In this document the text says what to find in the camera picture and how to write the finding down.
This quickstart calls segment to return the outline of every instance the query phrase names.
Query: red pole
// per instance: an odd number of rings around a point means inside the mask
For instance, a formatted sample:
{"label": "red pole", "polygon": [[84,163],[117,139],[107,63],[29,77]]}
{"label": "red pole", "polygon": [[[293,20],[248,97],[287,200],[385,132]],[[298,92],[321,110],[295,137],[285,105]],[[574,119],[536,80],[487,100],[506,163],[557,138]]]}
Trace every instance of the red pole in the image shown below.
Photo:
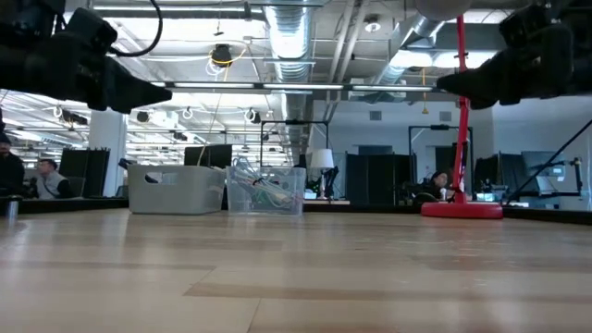
{"label": "red pole", "polygon": [[[465,63],[465,45],[464,45],[464,17],[460,15],[456,18],[456,27],[457,27],[457,34],[458,34],[458,44],[459,44],[459,62],[460,62],[460,71],[466,70],[466,63]],[[467,135],[469,131],[469,107],[468,101],[466,97],[461,96],[459,99],[459,104],[461,106],[461,121],[459,124],[459,137],[456,143],[456,157],[454,159],[454,177],[452,181],[452,188],[456,192],[454,196],[454,201],[457,204],[466,204],[466,196],[464,192],[461,190],[461,182],[464,178],[464,166],[462,165],[463,161],[463,147],[467,142]]]}

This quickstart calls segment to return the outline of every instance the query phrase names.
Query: wooden floor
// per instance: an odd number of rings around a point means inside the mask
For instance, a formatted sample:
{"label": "wooden floor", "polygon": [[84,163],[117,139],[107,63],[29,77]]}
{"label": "wooden floor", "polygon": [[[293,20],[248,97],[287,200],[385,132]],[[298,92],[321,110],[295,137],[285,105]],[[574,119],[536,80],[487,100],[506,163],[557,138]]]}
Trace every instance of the wooden floor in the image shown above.
{"label": "wooden floor", "polygon": [[309,214],[23,216],[3,333],[592,332],[592,228]]}

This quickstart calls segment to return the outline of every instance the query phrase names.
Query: computer monitor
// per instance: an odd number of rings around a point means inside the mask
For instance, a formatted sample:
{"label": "computer monitor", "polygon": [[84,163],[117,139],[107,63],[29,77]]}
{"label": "computer monitor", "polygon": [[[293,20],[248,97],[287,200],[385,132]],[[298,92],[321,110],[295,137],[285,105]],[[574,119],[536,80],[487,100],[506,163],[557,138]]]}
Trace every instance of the computer monitor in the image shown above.
{"label": "computer monitor", "polygon": [[[555,152],[522,152],[526,175],[531,177],[536,174],[536,172],[543,167],[554,154]],[[552,161],[552,165],[546,167],[538,175],[541,177],[565,177],[565,165],[560,164],[564,162],[565,156],[559,154]]]}
{"label": "computer monitor", "polygon": [[[187,147],[185,148],[185,166],[197,166],[197,161],[200,158],[203,147]],[[202,167],[219,167],[225,168],[232,164],[232,144],[216,144],[205,147],[203,152]]]}

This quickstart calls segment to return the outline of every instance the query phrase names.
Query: white lamp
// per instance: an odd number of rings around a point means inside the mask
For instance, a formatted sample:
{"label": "white lamp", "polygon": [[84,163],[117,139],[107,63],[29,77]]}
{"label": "white lamp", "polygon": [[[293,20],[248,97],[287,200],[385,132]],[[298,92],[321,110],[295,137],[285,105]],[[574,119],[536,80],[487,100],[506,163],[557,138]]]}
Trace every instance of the white lamp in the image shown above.
{"label": "white lamp", "polygon": [[[313,151],[313,160],[311,161],[311,168],[330,169],[335,167],[333,164],[333,152],[330,149],[318,149]],[[319,199],[326,199],[325,197],[325,176],[321,176],[321,195]]]}

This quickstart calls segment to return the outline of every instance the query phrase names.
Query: red stand base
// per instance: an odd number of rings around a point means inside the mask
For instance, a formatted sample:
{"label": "red stand base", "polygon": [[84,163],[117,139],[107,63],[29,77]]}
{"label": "red stand base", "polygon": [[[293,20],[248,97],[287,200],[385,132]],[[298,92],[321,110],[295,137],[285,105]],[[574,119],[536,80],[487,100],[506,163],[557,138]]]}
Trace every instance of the red stand base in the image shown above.
{"label": "red stand base", "polygon": [[424,203],[422,216],[456,218],[503,218],[498,203]]}

